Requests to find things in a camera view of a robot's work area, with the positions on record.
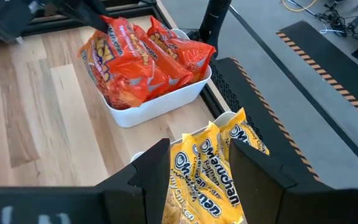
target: black floor mat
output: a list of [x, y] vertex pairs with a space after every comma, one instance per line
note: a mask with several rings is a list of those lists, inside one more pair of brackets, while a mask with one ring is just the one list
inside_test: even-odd
[[212, 68], [211, 79], [231, 111], [238, 111], [244, 107], [248, 123], [269, 148], [270, 156], [278, 159], [290, 169], [296, 170], [300, 177], [320, 181], [283, 123], [239, 62], [234, 58], [224, 58], [212, 60], [210, 66]]
[[277, 35], [358, 109], [358, 65], [355, 62], [307, 22], [297, 22]]

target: yellow cable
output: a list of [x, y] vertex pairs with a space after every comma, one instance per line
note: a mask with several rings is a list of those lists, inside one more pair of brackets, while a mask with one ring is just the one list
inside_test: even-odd
[[316, 1], [317, 1], [317, 0], [313, 0], [313, 2], [312, 2], [310, 5], [304, 7], [303, 9], [291, 9], [290, 7], [287, 6], [287, 4], [285, 4], [285, 0], [282, 0], [284, 6], [285, 6], [289, 11], [292, 11], [292, 12], [301, 12], [301, 11], [304, 11], [305, 9], [310, 8], [314, 3], [316, 3]]

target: maruchan logo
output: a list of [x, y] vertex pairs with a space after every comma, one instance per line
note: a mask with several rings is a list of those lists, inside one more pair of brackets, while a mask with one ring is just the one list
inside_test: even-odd
[[229, 135], [231, 138], [238, 139], [248, 145], [251, 145], [249, 142], [248, 134], [243, 129], [241, 129], [238, 124], [234, 125], [234, 127], [230, 130]]
[[154, 60], [158, 60], [158, 55], [149, 47], [147, 46], [144, 42], [141, 42], [143, 47], [146, 48], [146, 50], [149, 52], [149, 54], [154, 58]]
[[168, 27], [166, 27], [164, 24], [161, 24], [161, 25], [165, 29], [165, 31], [167, 31], [169, 38], [175, 38], [171, 33], [172, 31], [170, 29], [168, 29]]
[[122, 47], [118, 42], [116, 33], [114, 33], [114, 29], [112, 28], [112, 26], [109, 26], [109, 29], [107, 30], [107, 34], [109, 35], [111, 42], [114, 45], [114, 48], [116, 49], [118, 55], [123, 56], [124, 51], [122, 51]]
[[196, 156], [198, 156], [200, 153], [197, 150], [197, 146], [194, 144], [193, 145], [193, 153], [196, 154]]
[[184, 152], [178, 152], [178, 154], [175, 156], [175, 168], [177, 170], [180, 170], [183, 175], [186, 177], [186, 175], [189, 175], [190, 173], [190, 162], [189, 157]]
[[227, 170], [221, 164], [220, 158], [214, 154], [214, 149], [211, 140], [208, 138], [201, 143], [201, 152], [206, 154], [209, 163], [214, 167], [215, 173], [217, 173], [220, 183], [224, 186], [224, 193], [227, 195], [232, 205], [240, 204], [240, 198], [234, 188], [233, 180], [230, 178]]
[[222, 209], [215, 204], [214, 201], [209, 199], [204, 193], [201, 193], [195, 183], [190, 179], [189, 173], [190, 173], [190, 167], [191, 164], [189, 162], [189, 157], [185, 152], [178, 152], [175, 156], [175, 168], [177, 170], [180, 170], [183, 176], [185, 177], [186, 184], [189, 186], [191, 190], [191, 194], [197, 195], [198, 201], [200, 205], [207, 210], [213, 217], [218, 217], [222, 214]]

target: orange snack bag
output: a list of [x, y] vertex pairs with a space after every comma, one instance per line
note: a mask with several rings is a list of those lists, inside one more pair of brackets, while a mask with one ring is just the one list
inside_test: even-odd
[[154, 76], [149, 83], [149, 95], [146, 101], [164, 95], [169, 88], [169, 78], [161, 71], [158, 65], [154, 66]]
[[140, 106], [149, 94], [154, 61], [125, 18], [101, 18], [108, 24], [108, 33], [95, 31], [78, 54], [114, 109]]
[[145, 48], [149, 51], [149, 54], [152, 56], [161, 71], [169, 76], [169, 92], [175, 91], [190, 82], [193, 78], [193, 74], [191, 72], [186, 70], [167, 53], [165, 53], [147, 36], [146, 32], [141, 27], [134, 25], [134, 30], [139, 39], [143, 41]]
[[147, 31], [147, 35], [171, 58], [193, 72], [191, 83], [202, 80], [216, 49], [202, 42], [179, 38], [153, 16], [150, 21], [152, 27]]

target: white cord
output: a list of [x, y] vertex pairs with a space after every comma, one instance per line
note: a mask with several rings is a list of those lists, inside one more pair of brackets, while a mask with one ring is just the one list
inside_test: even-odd
[[[291, 4], [294, 4], [294, 5], [296, 5], [296, 6], [299, 7], [299, 5], [295, 4], [295, 2], [293, 2], [293, 1], [291, 1], [291, 0], [287, 0], [287, 1], [288, 1], [289, 3], [291, 3]], [[307, 8], [305, 8], [305, 7], [303, 7], [303, 6], [302, 6], [302, 8], [303, 8], [304, 10], [310, 12], [310, 14], [312, 14], [312, 15], [314, 15], [314, 16], [316, 15], [314, 12], [310, 11], [309, 9], [307, 9]], [[320, 22], [323, 24], [323, 26], [324, 26], [324, 29], [319, 31], [320, 34], [326, 34], [326, 33], [328, 33], [328, 32], [344, 33], [343, 31], [340, 31], [340, 30], [328, 29], [328, 27], [326, 26], [326, 24], [325, 24], [323, 21], [321, 21], [321, 20], [319, 20], [319, 21], [320, 21]]]

